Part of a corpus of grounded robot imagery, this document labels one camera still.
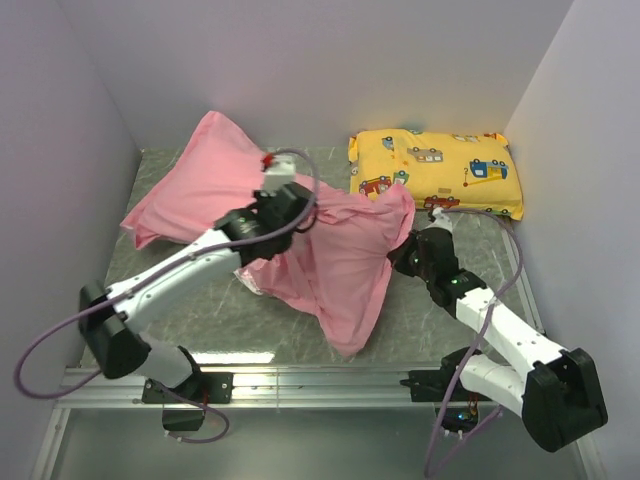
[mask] metal floor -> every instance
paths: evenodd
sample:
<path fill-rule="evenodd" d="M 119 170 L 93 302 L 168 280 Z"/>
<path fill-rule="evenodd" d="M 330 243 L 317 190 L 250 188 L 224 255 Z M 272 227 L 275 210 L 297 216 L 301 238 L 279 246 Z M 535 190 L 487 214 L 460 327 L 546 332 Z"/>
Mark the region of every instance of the metal floor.
<path fill-rule="evenodd" d="M 318 163 L 322 180 L 348 189 L 350 168 L 346 147 L 308 148 Z M 175 165 L 181 150 L 147 150 L 138 171 L 128 208 L 133 208 Z M 300 163 L 299 171 L 305 172 Z M 499 287 L 513 272 L 505 237 L 491 219 L 452 214 L 456 252 L 461 265 Z M 415 228 L 429 224 L 418 211 Z M 181 245 L 156 241 L 142 250 L 123 233 L 118 239 L 107 284 L 144 271 Z M 524 291 L 513 288 L 503 298 L 516 314 L 532 323 Z M 377 325 L 369 342 L 357 355 L 340 356 L 325 340 L 316 318 L 293 310 L 284 302 L 257 296 L 234 275 L 216 279 L 177 302 L 149 328 L 159 340 L 186 347 L 199 363 L 276 365 L 379 365 L 406 362 L 437 364 L 440 359 L 468 346 L 473 332 L 453 321 L 429 298 L 416 278 L 394 272 Z M 485 349 L 491 355 L 491 348 Z M 94 366 L 86 351 L 82 366 Z"/>

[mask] glass panel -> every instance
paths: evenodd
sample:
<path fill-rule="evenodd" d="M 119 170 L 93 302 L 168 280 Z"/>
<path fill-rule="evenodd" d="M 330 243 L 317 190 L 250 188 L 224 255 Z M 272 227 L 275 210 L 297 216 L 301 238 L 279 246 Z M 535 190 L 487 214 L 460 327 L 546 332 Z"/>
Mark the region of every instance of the glass panel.
<path fill-rule="evenodd" d="M 53 478 L 416 480 L 434 422 L 429 407 L 231 410 L 229 416 L 226 438 L 188 445 L 163 436 L 158 410 L 75 411 Z M 438 457 L 456 442 L 443 439 Z M 519 418 L 506 414 L 470 441 L 438 480 L 578 480 L 581 473 L 573 447 L 548 454 Z"/>

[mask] pink pillow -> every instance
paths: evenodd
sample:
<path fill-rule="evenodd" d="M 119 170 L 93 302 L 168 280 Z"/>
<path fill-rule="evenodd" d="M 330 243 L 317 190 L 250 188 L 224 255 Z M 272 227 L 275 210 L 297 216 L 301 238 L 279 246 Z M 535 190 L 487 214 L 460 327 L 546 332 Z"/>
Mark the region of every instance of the pink pillow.
<path fill-rule="evenodd" d="M 229 210 L 254 201 L 264 155 L 235 123 L 209 112 L 175 167 L 120 226 L 138 249 L 159 237 L 191 243 Z"/>
<path fill-rule="evenodd" d="M 190 243 L 229 210 L 253 202 L 264 155 L 231 120 L 209 112 L 176 166 L 121 226 L 138 249 L 159 237 Z M 297 175 L 296 182 L 311 188 L 309 177 Z M 351 355 L 377 321 L 392 270 L 386 255 L 407 238 L 415 206 L 402 185 L 372 202 L 321 182 L 317 210 L 316 225 L 295 234 L 287 252 L 258 260 L 239 276 L 316 315 L 328 341 Z"/>

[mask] cartoon car print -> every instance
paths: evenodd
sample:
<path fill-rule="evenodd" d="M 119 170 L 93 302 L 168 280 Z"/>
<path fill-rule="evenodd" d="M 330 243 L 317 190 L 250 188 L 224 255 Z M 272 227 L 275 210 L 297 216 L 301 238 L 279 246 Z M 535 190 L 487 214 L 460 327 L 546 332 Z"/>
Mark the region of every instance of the cartoon car print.
<path fill-rule="evenodd" d="M 399 183 L 400 185 L 406 185 L 408 181 L 409 181 L 409 174 L 404 170 L 400 170 L 398 172 L 394 172 L 393 181 L 391 183 L 393 183 L 394 185 L 396 183 Z"/>
<path fill-rule="evenodd" d="M 438 197 L 437 195 L 433 195 L 431 197 L 427 197 L 424 199 L 423 208 L 426 208 L 428 210 L 433 210 L 434 208 L 437 208 L 437 207 L 451 208 L 451 207 L 455 207 L 456 205 L 460 205 L 460 200 L 457 198 L 453 198 L 453 197 L 443 198 L 443 197 Z"/>
<path fill-rule="evenodd" d="M 489 213 L 493 213 L 495 215 L 504 215 L 505 217 L 510 217 L 511 216 L 511 212 L 509 210 L 507 210 L 506 208 L 503 208 L 502 210 L 494 210 L 493 208 L 489 207 L 489 208 L 485 208 L 484 211 L 485 212 L 489 212 Z"/>
<path fill-rule="evenodd" d="M 473 182 L 467 182 L 467 174 L 471 169 L 471 174 L 479 178 Z M 504 180 L 509 174 L 509 167 L 503 161 L 491 160 L 490 162 L 481 162 L 480 159 L 474 158 L 469 162 L 469 168 L 464 169 L 464 187 L 476 185 L 478 183 L 493 182 L 495 180 Z"/>
<path fill-rule="evenodd" d="M 452 133 L 451 136 L 461 142 L 478 143 L 480 141 L 476 135 L 458 135 L 456 133 Z"/>
<path fill-rule="evenodd" d="M 360 184 L 360 193 L 363 195 L 369 195 L 370 193 L 382 193 L 391 187 L 391 179 L 389 177 L 381 176 L 374 178 L 373 180 L 365 180 Z"/>
<path fill-rule="evenodd" d="M 382 145 L 387 150 L 391 150 L 393 152 L 394 151 L 394 148 L 393 148 L 393 137 L 384 137 L 382 139 Z"/>
<path fill-rule="evenodd" d="M 442 152 L 435 148 L 407 148 L 407 153 L 413 155 L 413 157 L 420 163 L 434 163 L 444 161 L 444 155 Z"/>

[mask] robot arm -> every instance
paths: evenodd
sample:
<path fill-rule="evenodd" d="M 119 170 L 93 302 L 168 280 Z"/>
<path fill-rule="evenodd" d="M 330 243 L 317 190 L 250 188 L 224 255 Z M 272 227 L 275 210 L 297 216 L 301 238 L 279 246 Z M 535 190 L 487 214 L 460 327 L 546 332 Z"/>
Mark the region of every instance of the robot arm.
<path fill-rule="evenodd" d="M 437 209 L 434 217 L 389 259 L 400 273 L 425 281 L 433 301 L 476 332 L 483 327 L 489 304 L 496 302 L 484 338 L 508 365 L 476 352 L 460 374 L 461 386 L 520 416 L 536 443 L 550 452 L 606 424 L 593 359 L 582 349 L 569 352 L 548 340 L 498 302 L 484 281 L 460 268 L 447 215 Z M 453 371 L 443 367 L 441 373 L 448 376 L 443 379 L 448 384 Z"/>
<path fill-rule="evenodd" d="M 293 231 L 259 243 L 250 240 L 292 222 L 307 206 L 311 192 L 292 183 L 295 165 L 291 157 L 267 156 L 264 167 L 264 183 L 254 193 L 253 204 L 230 211 L 195 242 L 133 278 L 109 288 L 95 281 L 82 288 L 81 309 L 120 299 L 79 323 L 80 332 L 106 378 L 137 373 L 184 398 L 202 401 L 207 379 L 189 352 L 155 340 L 143 330 L 173 302 L 204 282 L 258 258 L 271 259 L 289 248 Z M 221 247 L 231 241 L 247 243 L 235 248 Z"/>

